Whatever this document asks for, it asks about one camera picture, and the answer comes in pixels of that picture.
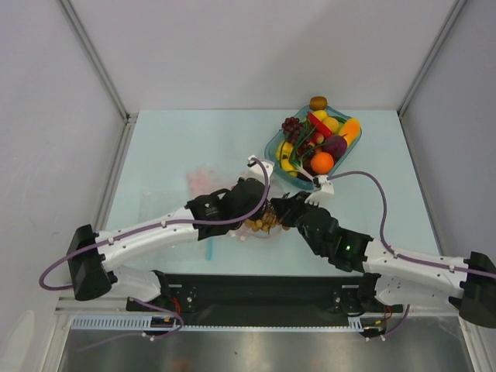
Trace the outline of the brown longan bunch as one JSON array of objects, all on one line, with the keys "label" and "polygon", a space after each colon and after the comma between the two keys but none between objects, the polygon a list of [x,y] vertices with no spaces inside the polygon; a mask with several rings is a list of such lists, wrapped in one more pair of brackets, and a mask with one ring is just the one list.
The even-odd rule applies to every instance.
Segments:
[{"label": "brown longan bunch", "polygon": [[256,220],[247,219],[244,222],[244,226],[248,228],[251,232],[264,232],[269,233],[272,229],[280,225],[279,219],[274,213],[271,205],[265,208],[264,214]]}]

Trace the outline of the orange fruit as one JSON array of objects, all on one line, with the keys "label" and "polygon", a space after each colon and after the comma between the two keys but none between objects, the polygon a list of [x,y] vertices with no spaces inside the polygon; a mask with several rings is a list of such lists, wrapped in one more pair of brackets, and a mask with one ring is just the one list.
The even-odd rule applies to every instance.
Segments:
[{"label": "orange fruit", "polygon": [[334,159],[331,154],[326,152],[316,153],[311,159],[311,169],[316,174],[327,174],[334,167]]}]

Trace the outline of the clear zip bag pink zipper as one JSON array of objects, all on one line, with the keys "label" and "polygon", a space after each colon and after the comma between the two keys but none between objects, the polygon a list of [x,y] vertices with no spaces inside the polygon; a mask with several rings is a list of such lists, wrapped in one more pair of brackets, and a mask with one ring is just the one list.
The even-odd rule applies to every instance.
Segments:
[{"label": "clear zip bag pink zipper", "polygon": [[[239,177],[245,177],[246,172],[239,174],[221,170],[219,167],[198,167],[186,175],[187,189],[185,191],[165,191],[144,188],[139,200],[138,222],[159,218],[167,212],[177,209],[186,201],[199,195],[210,194],[220,188],[233,188]],[[276,220],[271,208],[267,208],[260,219],[244,222],[239,229],[231,231],[226,237],[208,238],[200,242],[190,242],[180,246],[161,248],[154,253],[144,256],[149,264],[200,264],[211,263],[219,258],[221,251],[238,250],[248,241],[255,239],[272,239],[283,230]]]}]

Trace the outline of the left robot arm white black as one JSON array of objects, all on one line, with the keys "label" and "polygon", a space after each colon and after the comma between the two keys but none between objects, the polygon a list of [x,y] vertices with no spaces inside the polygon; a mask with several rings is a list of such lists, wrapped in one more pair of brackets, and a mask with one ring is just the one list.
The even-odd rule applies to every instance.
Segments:
[{"label": "left robot arm white black", "polygon": [[104,295],[125,295],[166,308],[171,292],[158,270],[140,271],[126,262],[157,249],[224,236],[266,205],[270,184],[240,178],[231,188],[190,200],[175,212],[136,226],[94,232],[90,225],[76,229],[67,251],[74,297],[90,301]]}]

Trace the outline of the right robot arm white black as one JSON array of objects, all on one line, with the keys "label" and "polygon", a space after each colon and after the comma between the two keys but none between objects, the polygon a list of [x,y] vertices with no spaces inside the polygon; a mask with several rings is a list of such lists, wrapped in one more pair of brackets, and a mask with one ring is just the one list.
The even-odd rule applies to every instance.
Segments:
[{"label": "right robot arm white black", "polygon": [[468,257],[432,256],[388,246],[382,238],[345,229],[308,192],[270,203],[282,226],[297,229],[310,250],[335,268],[357,271],[365,287],[359,305],[453,306],[476,326],[495,327],[495,265],[478,252]]}]

